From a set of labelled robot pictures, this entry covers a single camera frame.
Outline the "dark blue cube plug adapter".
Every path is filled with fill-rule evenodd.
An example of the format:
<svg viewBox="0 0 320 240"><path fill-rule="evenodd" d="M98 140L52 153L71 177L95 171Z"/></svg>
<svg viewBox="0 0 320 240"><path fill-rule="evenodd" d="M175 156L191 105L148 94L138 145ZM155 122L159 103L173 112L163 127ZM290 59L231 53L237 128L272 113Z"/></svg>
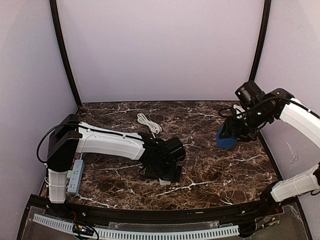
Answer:
<svg viewBox="0 0 320 240"><path fill-rule="evenodd" d="M231 149L236 143L237 138L234 136L222 138L221 133L223 132L223 127L216 134L216 146L221 149Z"/></svg>

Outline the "right black frame post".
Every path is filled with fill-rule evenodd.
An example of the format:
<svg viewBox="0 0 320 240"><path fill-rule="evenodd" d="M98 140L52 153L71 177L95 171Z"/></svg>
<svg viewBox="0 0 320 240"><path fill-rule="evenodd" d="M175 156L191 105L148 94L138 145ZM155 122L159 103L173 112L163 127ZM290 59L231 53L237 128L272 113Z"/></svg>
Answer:
<svg viewBox="0 0 320 240"><path fill-rule="evenodd" d="M264 43L265 43L265 38L266 38L266 34L267 34L271 5L272 5L272 0L264 0L256 50L255 50L249 78L248 78L249 82L250 81L254 82L256 79L256 75L258 72L258 67L259 67L259 63L260 63L260 59L262 56L263 47L264 47Z"/></svg>

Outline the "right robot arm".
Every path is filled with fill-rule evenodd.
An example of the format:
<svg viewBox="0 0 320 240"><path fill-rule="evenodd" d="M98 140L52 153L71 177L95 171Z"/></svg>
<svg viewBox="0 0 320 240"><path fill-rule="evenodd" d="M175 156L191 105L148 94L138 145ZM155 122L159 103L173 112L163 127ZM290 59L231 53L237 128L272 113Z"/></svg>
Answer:
<svg viewBox="0 0 320 240"><path fill-rule="evenodd" d="M235 91L241 106L229 107L230 115L219 110L220 117L225 119L216 134L216 145L222 149L231 149L237 142L256 140L258 132L274 120L298 130L317 147L320 145L320 117L304 106L294 95L277 88L265 93L254 82L246 82ZM306 193L320 192L320 165L286 180L271 184L260 196L266 203L280 203L291 197Z"/></svg>

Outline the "light blue power strip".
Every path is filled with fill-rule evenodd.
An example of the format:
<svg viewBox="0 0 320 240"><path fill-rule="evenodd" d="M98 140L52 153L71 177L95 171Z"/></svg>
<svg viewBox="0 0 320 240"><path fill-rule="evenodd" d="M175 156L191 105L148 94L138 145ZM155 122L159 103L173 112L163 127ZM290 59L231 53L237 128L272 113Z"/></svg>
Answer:
<svg viewBox="0 0 320 240"><path fill-rule="evenodd" d="M70 193L70 194L78 194L79 193L84 166L85 166L85 164L82 159L75 160L73 168L72 168L71 177L69 179L68 188L67 188L68 193Z"/></svg>

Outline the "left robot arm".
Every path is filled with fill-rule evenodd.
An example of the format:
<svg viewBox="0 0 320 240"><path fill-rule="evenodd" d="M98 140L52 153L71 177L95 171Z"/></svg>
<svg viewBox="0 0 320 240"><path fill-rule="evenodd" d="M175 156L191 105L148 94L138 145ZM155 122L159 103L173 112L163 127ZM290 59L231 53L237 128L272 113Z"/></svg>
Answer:
<svg viewBox="0 0 320 240"><path fill-rule="evenodd" d="M48 197L53 204L63 204L66 192L79 191L79 175L83 161L75 154L95 153L118 156L142 164L144 177L157 179L160 185L178 183L182 168L177 163L186 158L183 143L178 137L167 140L151 133L126 133L100 128L69 114L45 135L48 140L47 158Z"/></svg>

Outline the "green cube charger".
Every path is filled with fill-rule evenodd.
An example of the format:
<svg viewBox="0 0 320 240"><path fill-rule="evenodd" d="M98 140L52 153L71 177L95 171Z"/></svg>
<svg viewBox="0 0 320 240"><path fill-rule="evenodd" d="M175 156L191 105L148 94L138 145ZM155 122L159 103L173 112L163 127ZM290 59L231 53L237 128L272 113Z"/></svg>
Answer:
<svg viewBox="0 0 320 240"><path fill-rule="evenodd" d="M73 176L73 171L72 171L72 170L69 170L69 171L67 172L67 179L70 179L72 176Z"/></svg>

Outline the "black front rail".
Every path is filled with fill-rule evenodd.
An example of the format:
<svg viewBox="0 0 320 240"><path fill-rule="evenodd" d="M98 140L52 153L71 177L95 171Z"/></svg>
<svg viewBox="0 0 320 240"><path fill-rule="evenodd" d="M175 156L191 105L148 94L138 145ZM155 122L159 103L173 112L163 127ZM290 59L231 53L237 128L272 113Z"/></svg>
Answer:
<svg viewBox="0 0 320 240"><path fill-rule="evenodd" d="M283 219L285 214L290 212L292 212L293 216L297 219L302 217L302 214L300 213L301 206L296 197L285 200L277 207L278 210L272 209L270 212L262 210L259 201L189 210L125 210L88 206L71 202L57 204L52 210L47 209L47 206L51 206L51 203L47 198L34 194L30 195L20 225L24 226L28 221L31 207L39 208L50 216L58 215L67 220L76 218L77 221L97 225L107 225L109 222L184 224L210 221L219 221L221 224L245 224L252 222L256 218L263 217L265 214L277 215L280 213L280 218Z"/></svg>

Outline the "white power strip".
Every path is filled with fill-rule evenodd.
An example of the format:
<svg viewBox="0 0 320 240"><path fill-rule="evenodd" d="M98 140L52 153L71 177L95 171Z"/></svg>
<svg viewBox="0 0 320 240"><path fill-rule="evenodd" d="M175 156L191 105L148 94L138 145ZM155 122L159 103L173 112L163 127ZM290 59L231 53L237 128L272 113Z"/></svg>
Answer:
<svg viewBox="0 0 320 240"><path fill-rule="evenodd" d="M167 185L170 185L172 183L170 180L163 180L161 178L159 178L158 181L159 181L159 184L161 186L167 186Z"/></svg>

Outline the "black frame post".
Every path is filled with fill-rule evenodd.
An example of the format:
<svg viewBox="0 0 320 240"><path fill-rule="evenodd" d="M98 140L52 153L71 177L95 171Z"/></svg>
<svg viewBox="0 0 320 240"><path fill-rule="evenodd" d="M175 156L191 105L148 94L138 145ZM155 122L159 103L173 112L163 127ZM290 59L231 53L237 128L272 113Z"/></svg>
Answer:
<svg viewBox="0 0 320 240"><path fill-rule="evenodd" d="M256 79L256 75L258 72L258 67L259 67L259 63L260 63L260 59L262 56L263 47L264 47L264 43L265 43L265 38L266 38L266 34L267 34L271 5L272 5L272 0L264 0L256 50L255 50L249 78L248 78L249 82L250 81L254 82Z"/></svg>
<svg viewBox="0 0 320 240"><path fill-rule="evenodd" d="M82 101L76 86L76 82L72 73L71 64L68 58L66 44L63 37L61 20L59 16L58 1L49 0L49 5L50 5L50 11L51 11L51 17L52 17L52 22L54 26L55 36L56 36L56 40L57 40L57 44L60 52L60 57L63 63L63 67L66 73L66 77L68 80L68 84L69 84L73 99L75 101L77 108L79 108L82 106Z"/></svg>

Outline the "left black frame post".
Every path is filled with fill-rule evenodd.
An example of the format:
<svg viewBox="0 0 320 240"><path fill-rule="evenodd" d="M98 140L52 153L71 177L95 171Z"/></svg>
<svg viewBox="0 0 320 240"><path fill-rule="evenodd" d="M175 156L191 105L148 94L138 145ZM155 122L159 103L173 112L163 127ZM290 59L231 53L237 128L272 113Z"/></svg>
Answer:
<svg viewBox="0 0 320 240"><path fill-rule="evenodd" d="M66 73L66 77L68 80L68 84L69 84L73 99L75 101L77 108L79 108L82 106L82 101L76 86L76 82L72 73L71 64L68 58L66 44L63 37L61 20L59 16L58 1L49 0L49 5L50 5L50 11L51 11L51 17L52 17L52 22L54 26L55 36L56 36L56 40L57 40L57 44L60 52L60 57L63 63L63 67Z"/></svg>

